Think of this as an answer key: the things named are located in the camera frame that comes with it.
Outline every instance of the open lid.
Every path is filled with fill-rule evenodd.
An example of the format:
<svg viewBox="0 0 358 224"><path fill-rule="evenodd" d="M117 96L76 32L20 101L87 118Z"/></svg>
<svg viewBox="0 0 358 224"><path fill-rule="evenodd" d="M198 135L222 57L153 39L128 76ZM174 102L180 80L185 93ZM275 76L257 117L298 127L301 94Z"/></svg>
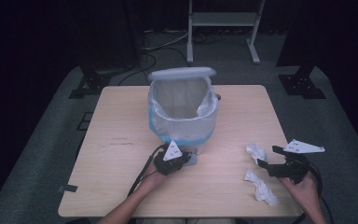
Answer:
<svg viewBox="0 0 358 224"><path fill-rule="evenodd" d="M211 77L214 75L216 75L216 71L210 67L180 67L152 72L149 75L149 79L189 79L197 77Z"/></svg>

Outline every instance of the crumpled paper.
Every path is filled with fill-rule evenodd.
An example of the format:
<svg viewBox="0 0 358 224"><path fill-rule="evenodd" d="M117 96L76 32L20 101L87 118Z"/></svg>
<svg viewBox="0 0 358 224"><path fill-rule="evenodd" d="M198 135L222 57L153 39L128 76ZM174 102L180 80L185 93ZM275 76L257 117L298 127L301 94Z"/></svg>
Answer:
<svg viewBox="0 0 358 224"><path fill-rule="evenodd" d="M255 198L260 201L266 201L268 205L277 205L279 200L272 190L264 183L264 181L253 172L253 170L247 170L244 180L251 181L255 185Z"/></svg>
<svg viewBox="0 0 358 224"><path fill-rule="evenodd" d="M246 151L252 156L252 158L255 160L255 164L258 165L257 159L260 159L261 161L265 161L267 154L266 150L259 147L255 143L251 142L246 146Z"/></svg>

